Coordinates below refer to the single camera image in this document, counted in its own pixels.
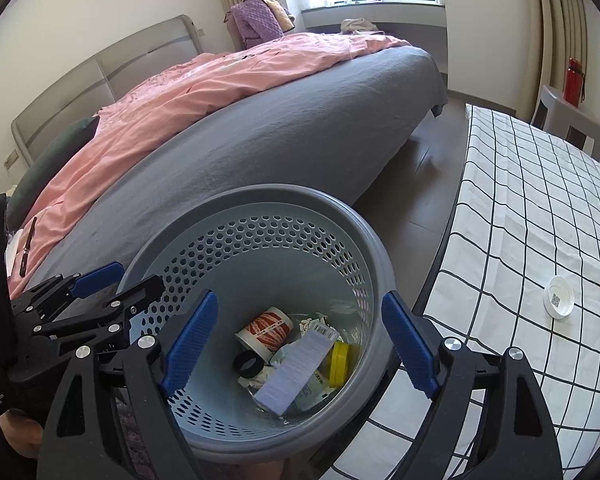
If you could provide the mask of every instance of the purple quilted jacket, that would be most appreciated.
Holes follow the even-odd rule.
[[[247,48],[284,36],[278,20],[262,0],[244,0],[233,6],[231,13]]]

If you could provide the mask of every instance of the trash can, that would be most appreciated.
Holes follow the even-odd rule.
[[[385,372],[392,343],[380,306],[395,288],[389,257],[371,227],[325,193],[267,184],[212,197],[147,242],[120,290],[152,274],[166,291],[133,318],[131,341],[159,333],[202,290],[218,297],[218,323],[187,386],[169,399],[199,458],[268,462],[320,444],[356,415]],[[317,412],[277,418],[237,382],[235,333],[270,306],[327,314],[351,344],[349,380]]]

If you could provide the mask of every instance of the gray plastic stool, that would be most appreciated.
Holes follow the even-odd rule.
[[[600,161],[600,123],[581,108],[562,98],[562,92],[544,85],[532,125],[546,131],[579,149],[584,148],[586,137],[593,139],[591,157]]]

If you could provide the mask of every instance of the dark green pillow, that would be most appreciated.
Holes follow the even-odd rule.
[[[52,140],[45,151],[24,174],[16,191],[7,204],[7,229],[10,233],[22,227],[27,214],[58,171],[93,139],[100,117],[88,117],[75,121]]]

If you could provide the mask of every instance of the gray headboard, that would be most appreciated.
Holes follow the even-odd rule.
[[[62,76],[11,123],[29,165],[69,124],[113,104],[145,79],[202,53],[184,14],[136,32]]]

